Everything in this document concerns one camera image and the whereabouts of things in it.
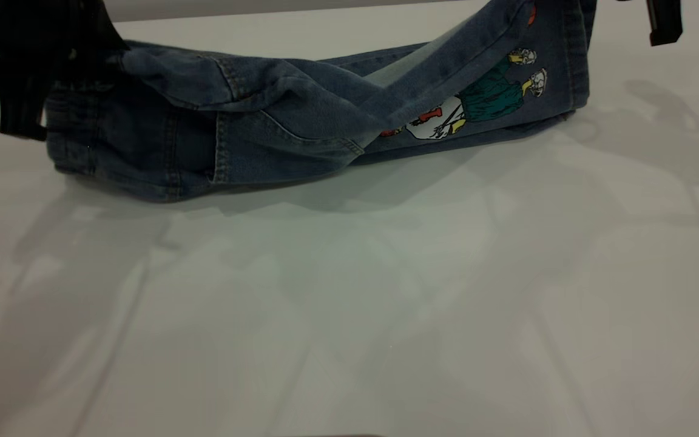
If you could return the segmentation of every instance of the folded fabric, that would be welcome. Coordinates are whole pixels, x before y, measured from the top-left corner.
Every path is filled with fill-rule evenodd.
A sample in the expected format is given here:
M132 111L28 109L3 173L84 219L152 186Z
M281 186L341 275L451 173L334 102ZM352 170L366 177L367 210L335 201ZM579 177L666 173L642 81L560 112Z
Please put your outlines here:
M492 0L429 44L326 61L145 42L46 103L56 169L156 202L533 135L583 107L596 0Z

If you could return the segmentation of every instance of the jeans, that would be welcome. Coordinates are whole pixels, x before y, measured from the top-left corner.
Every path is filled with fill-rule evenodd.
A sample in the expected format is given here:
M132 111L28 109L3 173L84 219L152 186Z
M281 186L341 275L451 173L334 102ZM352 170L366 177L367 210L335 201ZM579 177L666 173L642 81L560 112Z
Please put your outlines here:
M56 169L156 202L523 138L583 107L596 0L492 0L429 44L325 61L145 42L46 102Z

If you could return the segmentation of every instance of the denim fabric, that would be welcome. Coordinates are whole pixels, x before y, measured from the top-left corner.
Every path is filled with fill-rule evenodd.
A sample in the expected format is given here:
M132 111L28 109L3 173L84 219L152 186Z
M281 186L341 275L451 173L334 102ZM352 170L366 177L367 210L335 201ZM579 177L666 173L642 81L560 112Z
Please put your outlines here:
M492 0L417 44L326 61L130 42L46 104L56 169L172 202L533 135L586 104L596 0Z

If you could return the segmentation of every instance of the white table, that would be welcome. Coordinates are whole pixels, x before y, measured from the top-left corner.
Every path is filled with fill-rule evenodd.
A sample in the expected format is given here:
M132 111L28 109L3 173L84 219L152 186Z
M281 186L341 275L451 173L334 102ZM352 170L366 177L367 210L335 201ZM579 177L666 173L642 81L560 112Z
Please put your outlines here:
M327 58L484 2L133 22ZM593 97L496 146L150 205L0 136L0 436L699 435L699 2L600 2Z

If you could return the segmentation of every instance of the cartoon figure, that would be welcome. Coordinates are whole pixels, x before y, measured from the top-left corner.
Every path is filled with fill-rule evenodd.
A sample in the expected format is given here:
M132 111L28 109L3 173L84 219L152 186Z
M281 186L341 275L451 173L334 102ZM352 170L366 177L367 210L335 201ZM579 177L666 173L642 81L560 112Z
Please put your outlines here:
M479 80L457 96L450 97L440 107L410 122L406 129L419 139L441 140L459 132L466 123L494 120L519 110L525 104L528 93L535 97L541 97L544 93L546 69L538 70L525 83L509 82L505 73L511 66L529 66L537 58L533 50L514 50ZM396 135L395 130L382 134L392 135Z

